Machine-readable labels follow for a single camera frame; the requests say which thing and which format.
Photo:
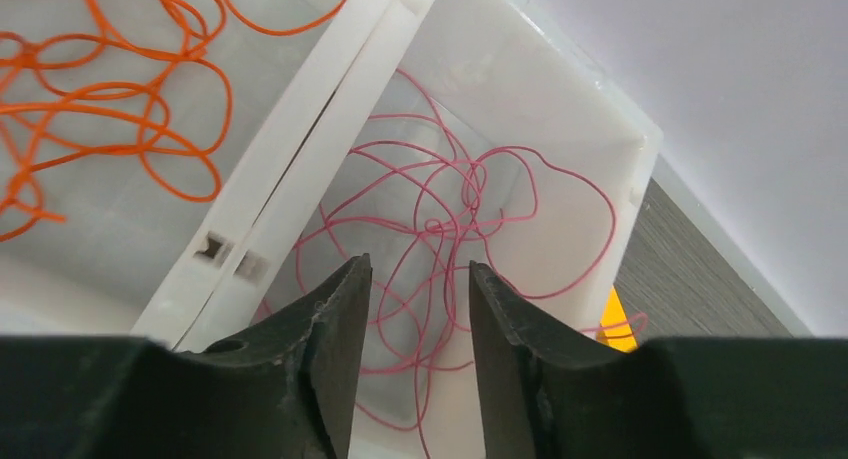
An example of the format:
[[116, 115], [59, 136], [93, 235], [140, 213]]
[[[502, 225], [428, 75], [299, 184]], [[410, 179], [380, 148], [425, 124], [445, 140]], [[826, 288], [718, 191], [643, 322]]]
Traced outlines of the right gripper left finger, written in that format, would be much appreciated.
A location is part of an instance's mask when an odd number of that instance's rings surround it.
[[344, 458], [372, 267], [355, 256], [199, 353], [131, 336], [6, 336], [5, 458]]

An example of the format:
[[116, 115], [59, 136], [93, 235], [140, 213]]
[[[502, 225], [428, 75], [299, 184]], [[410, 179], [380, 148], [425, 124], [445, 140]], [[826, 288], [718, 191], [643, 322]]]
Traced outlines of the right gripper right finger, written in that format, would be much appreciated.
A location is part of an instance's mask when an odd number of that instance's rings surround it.
[[843, 458], [843, 339], [665, 337], [622, 353], [469, 266], [489, 458]]

